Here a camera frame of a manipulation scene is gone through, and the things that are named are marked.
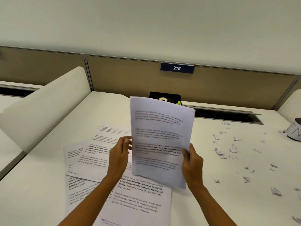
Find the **white wall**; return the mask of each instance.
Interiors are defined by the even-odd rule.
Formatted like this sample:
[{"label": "white wall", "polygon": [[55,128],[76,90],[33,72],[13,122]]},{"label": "white wall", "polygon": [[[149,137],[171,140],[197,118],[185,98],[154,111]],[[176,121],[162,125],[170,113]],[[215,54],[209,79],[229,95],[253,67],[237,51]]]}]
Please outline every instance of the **white wall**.
[{"label": "white wall", "polygon": [[0,45],[301,74],[301,0],[0,0]]}]

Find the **white cup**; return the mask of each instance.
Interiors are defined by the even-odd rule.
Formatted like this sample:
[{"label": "white cup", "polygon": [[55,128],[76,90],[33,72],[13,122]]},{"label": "white cup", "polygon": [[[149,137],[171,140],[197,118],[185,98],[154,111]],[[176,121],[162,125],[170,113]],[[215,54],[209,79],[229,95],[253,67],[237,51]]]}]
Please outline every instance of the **white cup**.
[{"label": "white cup", "polygon": [[301,118],[295,118],[295,122],[285,129],[284,133],[293,140],[301,141]]}]

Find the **adjacent desk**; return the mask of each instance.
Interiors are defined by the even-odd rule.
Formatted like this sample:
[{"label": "adjacent desk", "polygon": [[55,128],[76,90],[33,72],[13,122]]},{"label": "adjacent desk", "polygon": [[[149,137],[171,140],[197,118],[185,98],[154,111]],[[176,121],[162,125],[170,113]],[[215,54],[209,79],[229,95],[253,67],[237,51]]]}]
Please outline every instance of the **adjacent desk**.
[{"label": "adjacent desk", "polygon": [[[289,122],[272,110],[192,102],[183,104],[251,110],[262,114],[260,119],[264,125],[230,122],[231,129],[226,129],[219,120],[195,118],[191,142],[204,158],[205,186],[238,225],[295,225],[292,215],[301,217],[301,201],[293,190],[301,189],[301,148],[298,142],[278,132]],[[65,213],[63,147],[91,138],[103,122],[130,126],[129,98],[93,91],[59,123],[0,181],[0,224],[58,224]],[[219,135],[217,144],[213,143],[212,134]],[[231,154],[228,150],[233,137],[241,139],[235,142],[239,159],[220,159],[214,148],[226,155]],[[277,171],[269,170],[269,161],[278,166]],[[243,169],[246,166],[255,172]],[[244,183],[236,171],[249,176],[251,182]],[[272,195],[272,186],[283,196]],[[171,226],[207,225],[188,189],[173,189],[171,205]]]}]

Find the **person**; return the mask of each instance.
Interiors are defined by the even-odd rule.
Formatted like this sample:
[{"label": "person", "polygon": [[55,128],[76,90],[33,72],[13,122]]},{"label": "person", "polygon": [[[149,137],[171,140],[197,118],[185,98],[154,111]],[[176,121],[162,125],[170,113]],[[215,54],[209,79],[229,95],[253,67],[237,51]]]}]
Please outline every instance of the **person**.
[{"label": "person", "polygon": [[[128,150],[132,147],[131,136],[121,137],[111,149],[107,175],[98,186],[70,212],[58,226],[92,226],[109,194],[121,179],[128,163]],[[189,152],[182,149],[184,161],[182,173],[188,188],[199,203],[209,226],[236,226],[203,184],[203,158],[192,144]]]}]

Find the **held paper stack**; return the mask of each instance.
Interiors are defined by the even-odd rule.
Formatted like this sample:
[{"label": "held paper stack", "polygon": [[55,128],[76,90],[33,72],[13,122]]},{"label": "held paper stack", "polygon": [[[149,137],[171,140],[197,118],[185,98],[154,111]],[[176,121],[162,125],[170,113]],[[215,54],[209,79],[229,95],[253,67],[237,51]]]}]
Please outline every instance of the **held paper stack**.
[{"label": "held paper stack", "polygon": [[[171,188],[164,184],[186,186],[180,150],[189,148],[194,110],[150,98],[130,101],[134,163],[130,154],[94,225],[168,226]],[[102,125],[91,140],[65,147],[66,215],[106,176],[109,151],[126,135],[129,128]]]}]

